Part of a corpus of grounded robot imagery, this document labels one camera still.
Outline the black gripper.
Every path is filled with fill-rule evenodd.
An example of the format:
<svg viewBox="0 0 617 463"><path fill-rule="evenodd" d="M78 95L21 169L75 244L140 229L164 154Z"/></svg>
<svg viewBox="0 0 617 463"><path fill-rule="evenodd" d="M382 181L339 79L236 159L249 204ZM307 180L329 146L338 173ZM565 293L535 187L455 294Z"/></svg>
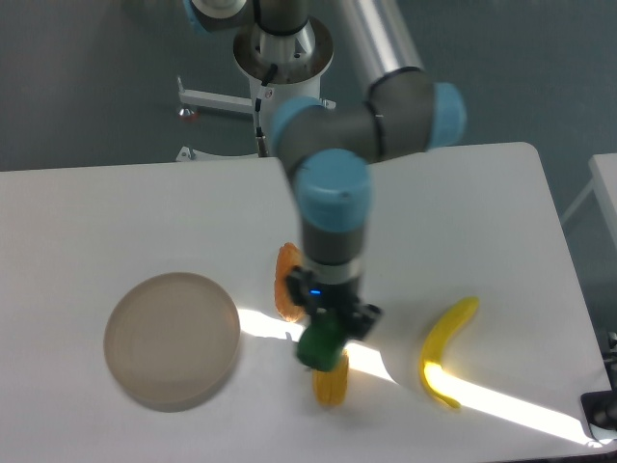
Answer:
<svg viewBox="0 0 617 463"><path fill-rule="evenodd" d="M329 265L306 259L302 267L293 267L285 277L287 293L293 308L314 317L323 312L334 314L344 326L350 340L364 340L383 311L360 301L362 261Z"/></svg>

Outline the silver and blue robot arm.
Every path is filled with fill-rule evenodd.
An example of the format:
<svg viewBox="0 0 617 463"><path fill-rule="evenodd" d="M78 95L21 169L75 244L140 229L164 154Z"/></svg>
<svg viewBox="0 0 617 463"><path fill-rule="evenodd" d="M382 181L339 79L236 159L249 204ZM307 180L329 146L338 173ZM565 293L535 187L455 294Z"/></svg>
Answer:
<svg viewBox="0 0 617 463"><path fill-rule="evenodd" d="M252 95L260 156L280 160L298 206L305 261L284 289L310 318L312 335L367 336L381 312L359 297L368 168L456 144L467 123L459 90L425 72L394 1L336 1L361 103L328 108L307 91L334 57L328 29L305 1L188 1L190 24L234 30L233 54L256 82Z"/></svg>

